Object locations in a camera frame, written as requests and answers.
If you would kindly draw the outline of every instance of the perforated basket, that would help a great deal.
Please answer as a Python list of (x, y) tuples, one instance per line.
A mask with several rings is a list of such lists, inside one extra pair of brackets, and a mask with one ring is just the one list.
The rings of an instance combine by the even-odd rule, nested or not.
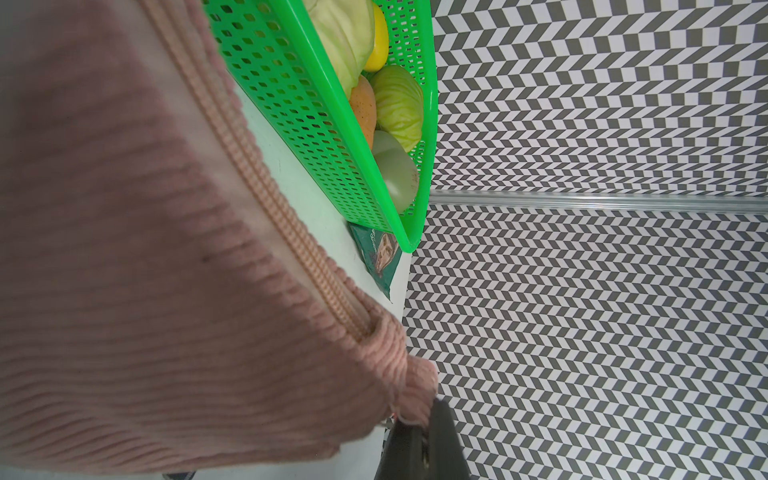
[(424, 91), (420, 173), (413, 205), (398, 215), (366, 139), (301, 0), (203, 0), (220, 51), (240, 86), (350, 222), (419, 245), (437, 138), (437, 68), (429, 0), (377, 0), (389, 26), (387, 64)]

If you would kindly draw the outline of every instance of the floor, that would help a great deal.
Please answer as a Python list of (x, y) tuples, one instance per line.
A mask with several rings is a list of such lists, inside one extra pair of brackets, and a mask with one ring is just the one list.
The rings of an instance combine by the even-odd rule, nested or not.
[(433, 206), (404, 324), (474, 478), (766, 478), (768, 222)]

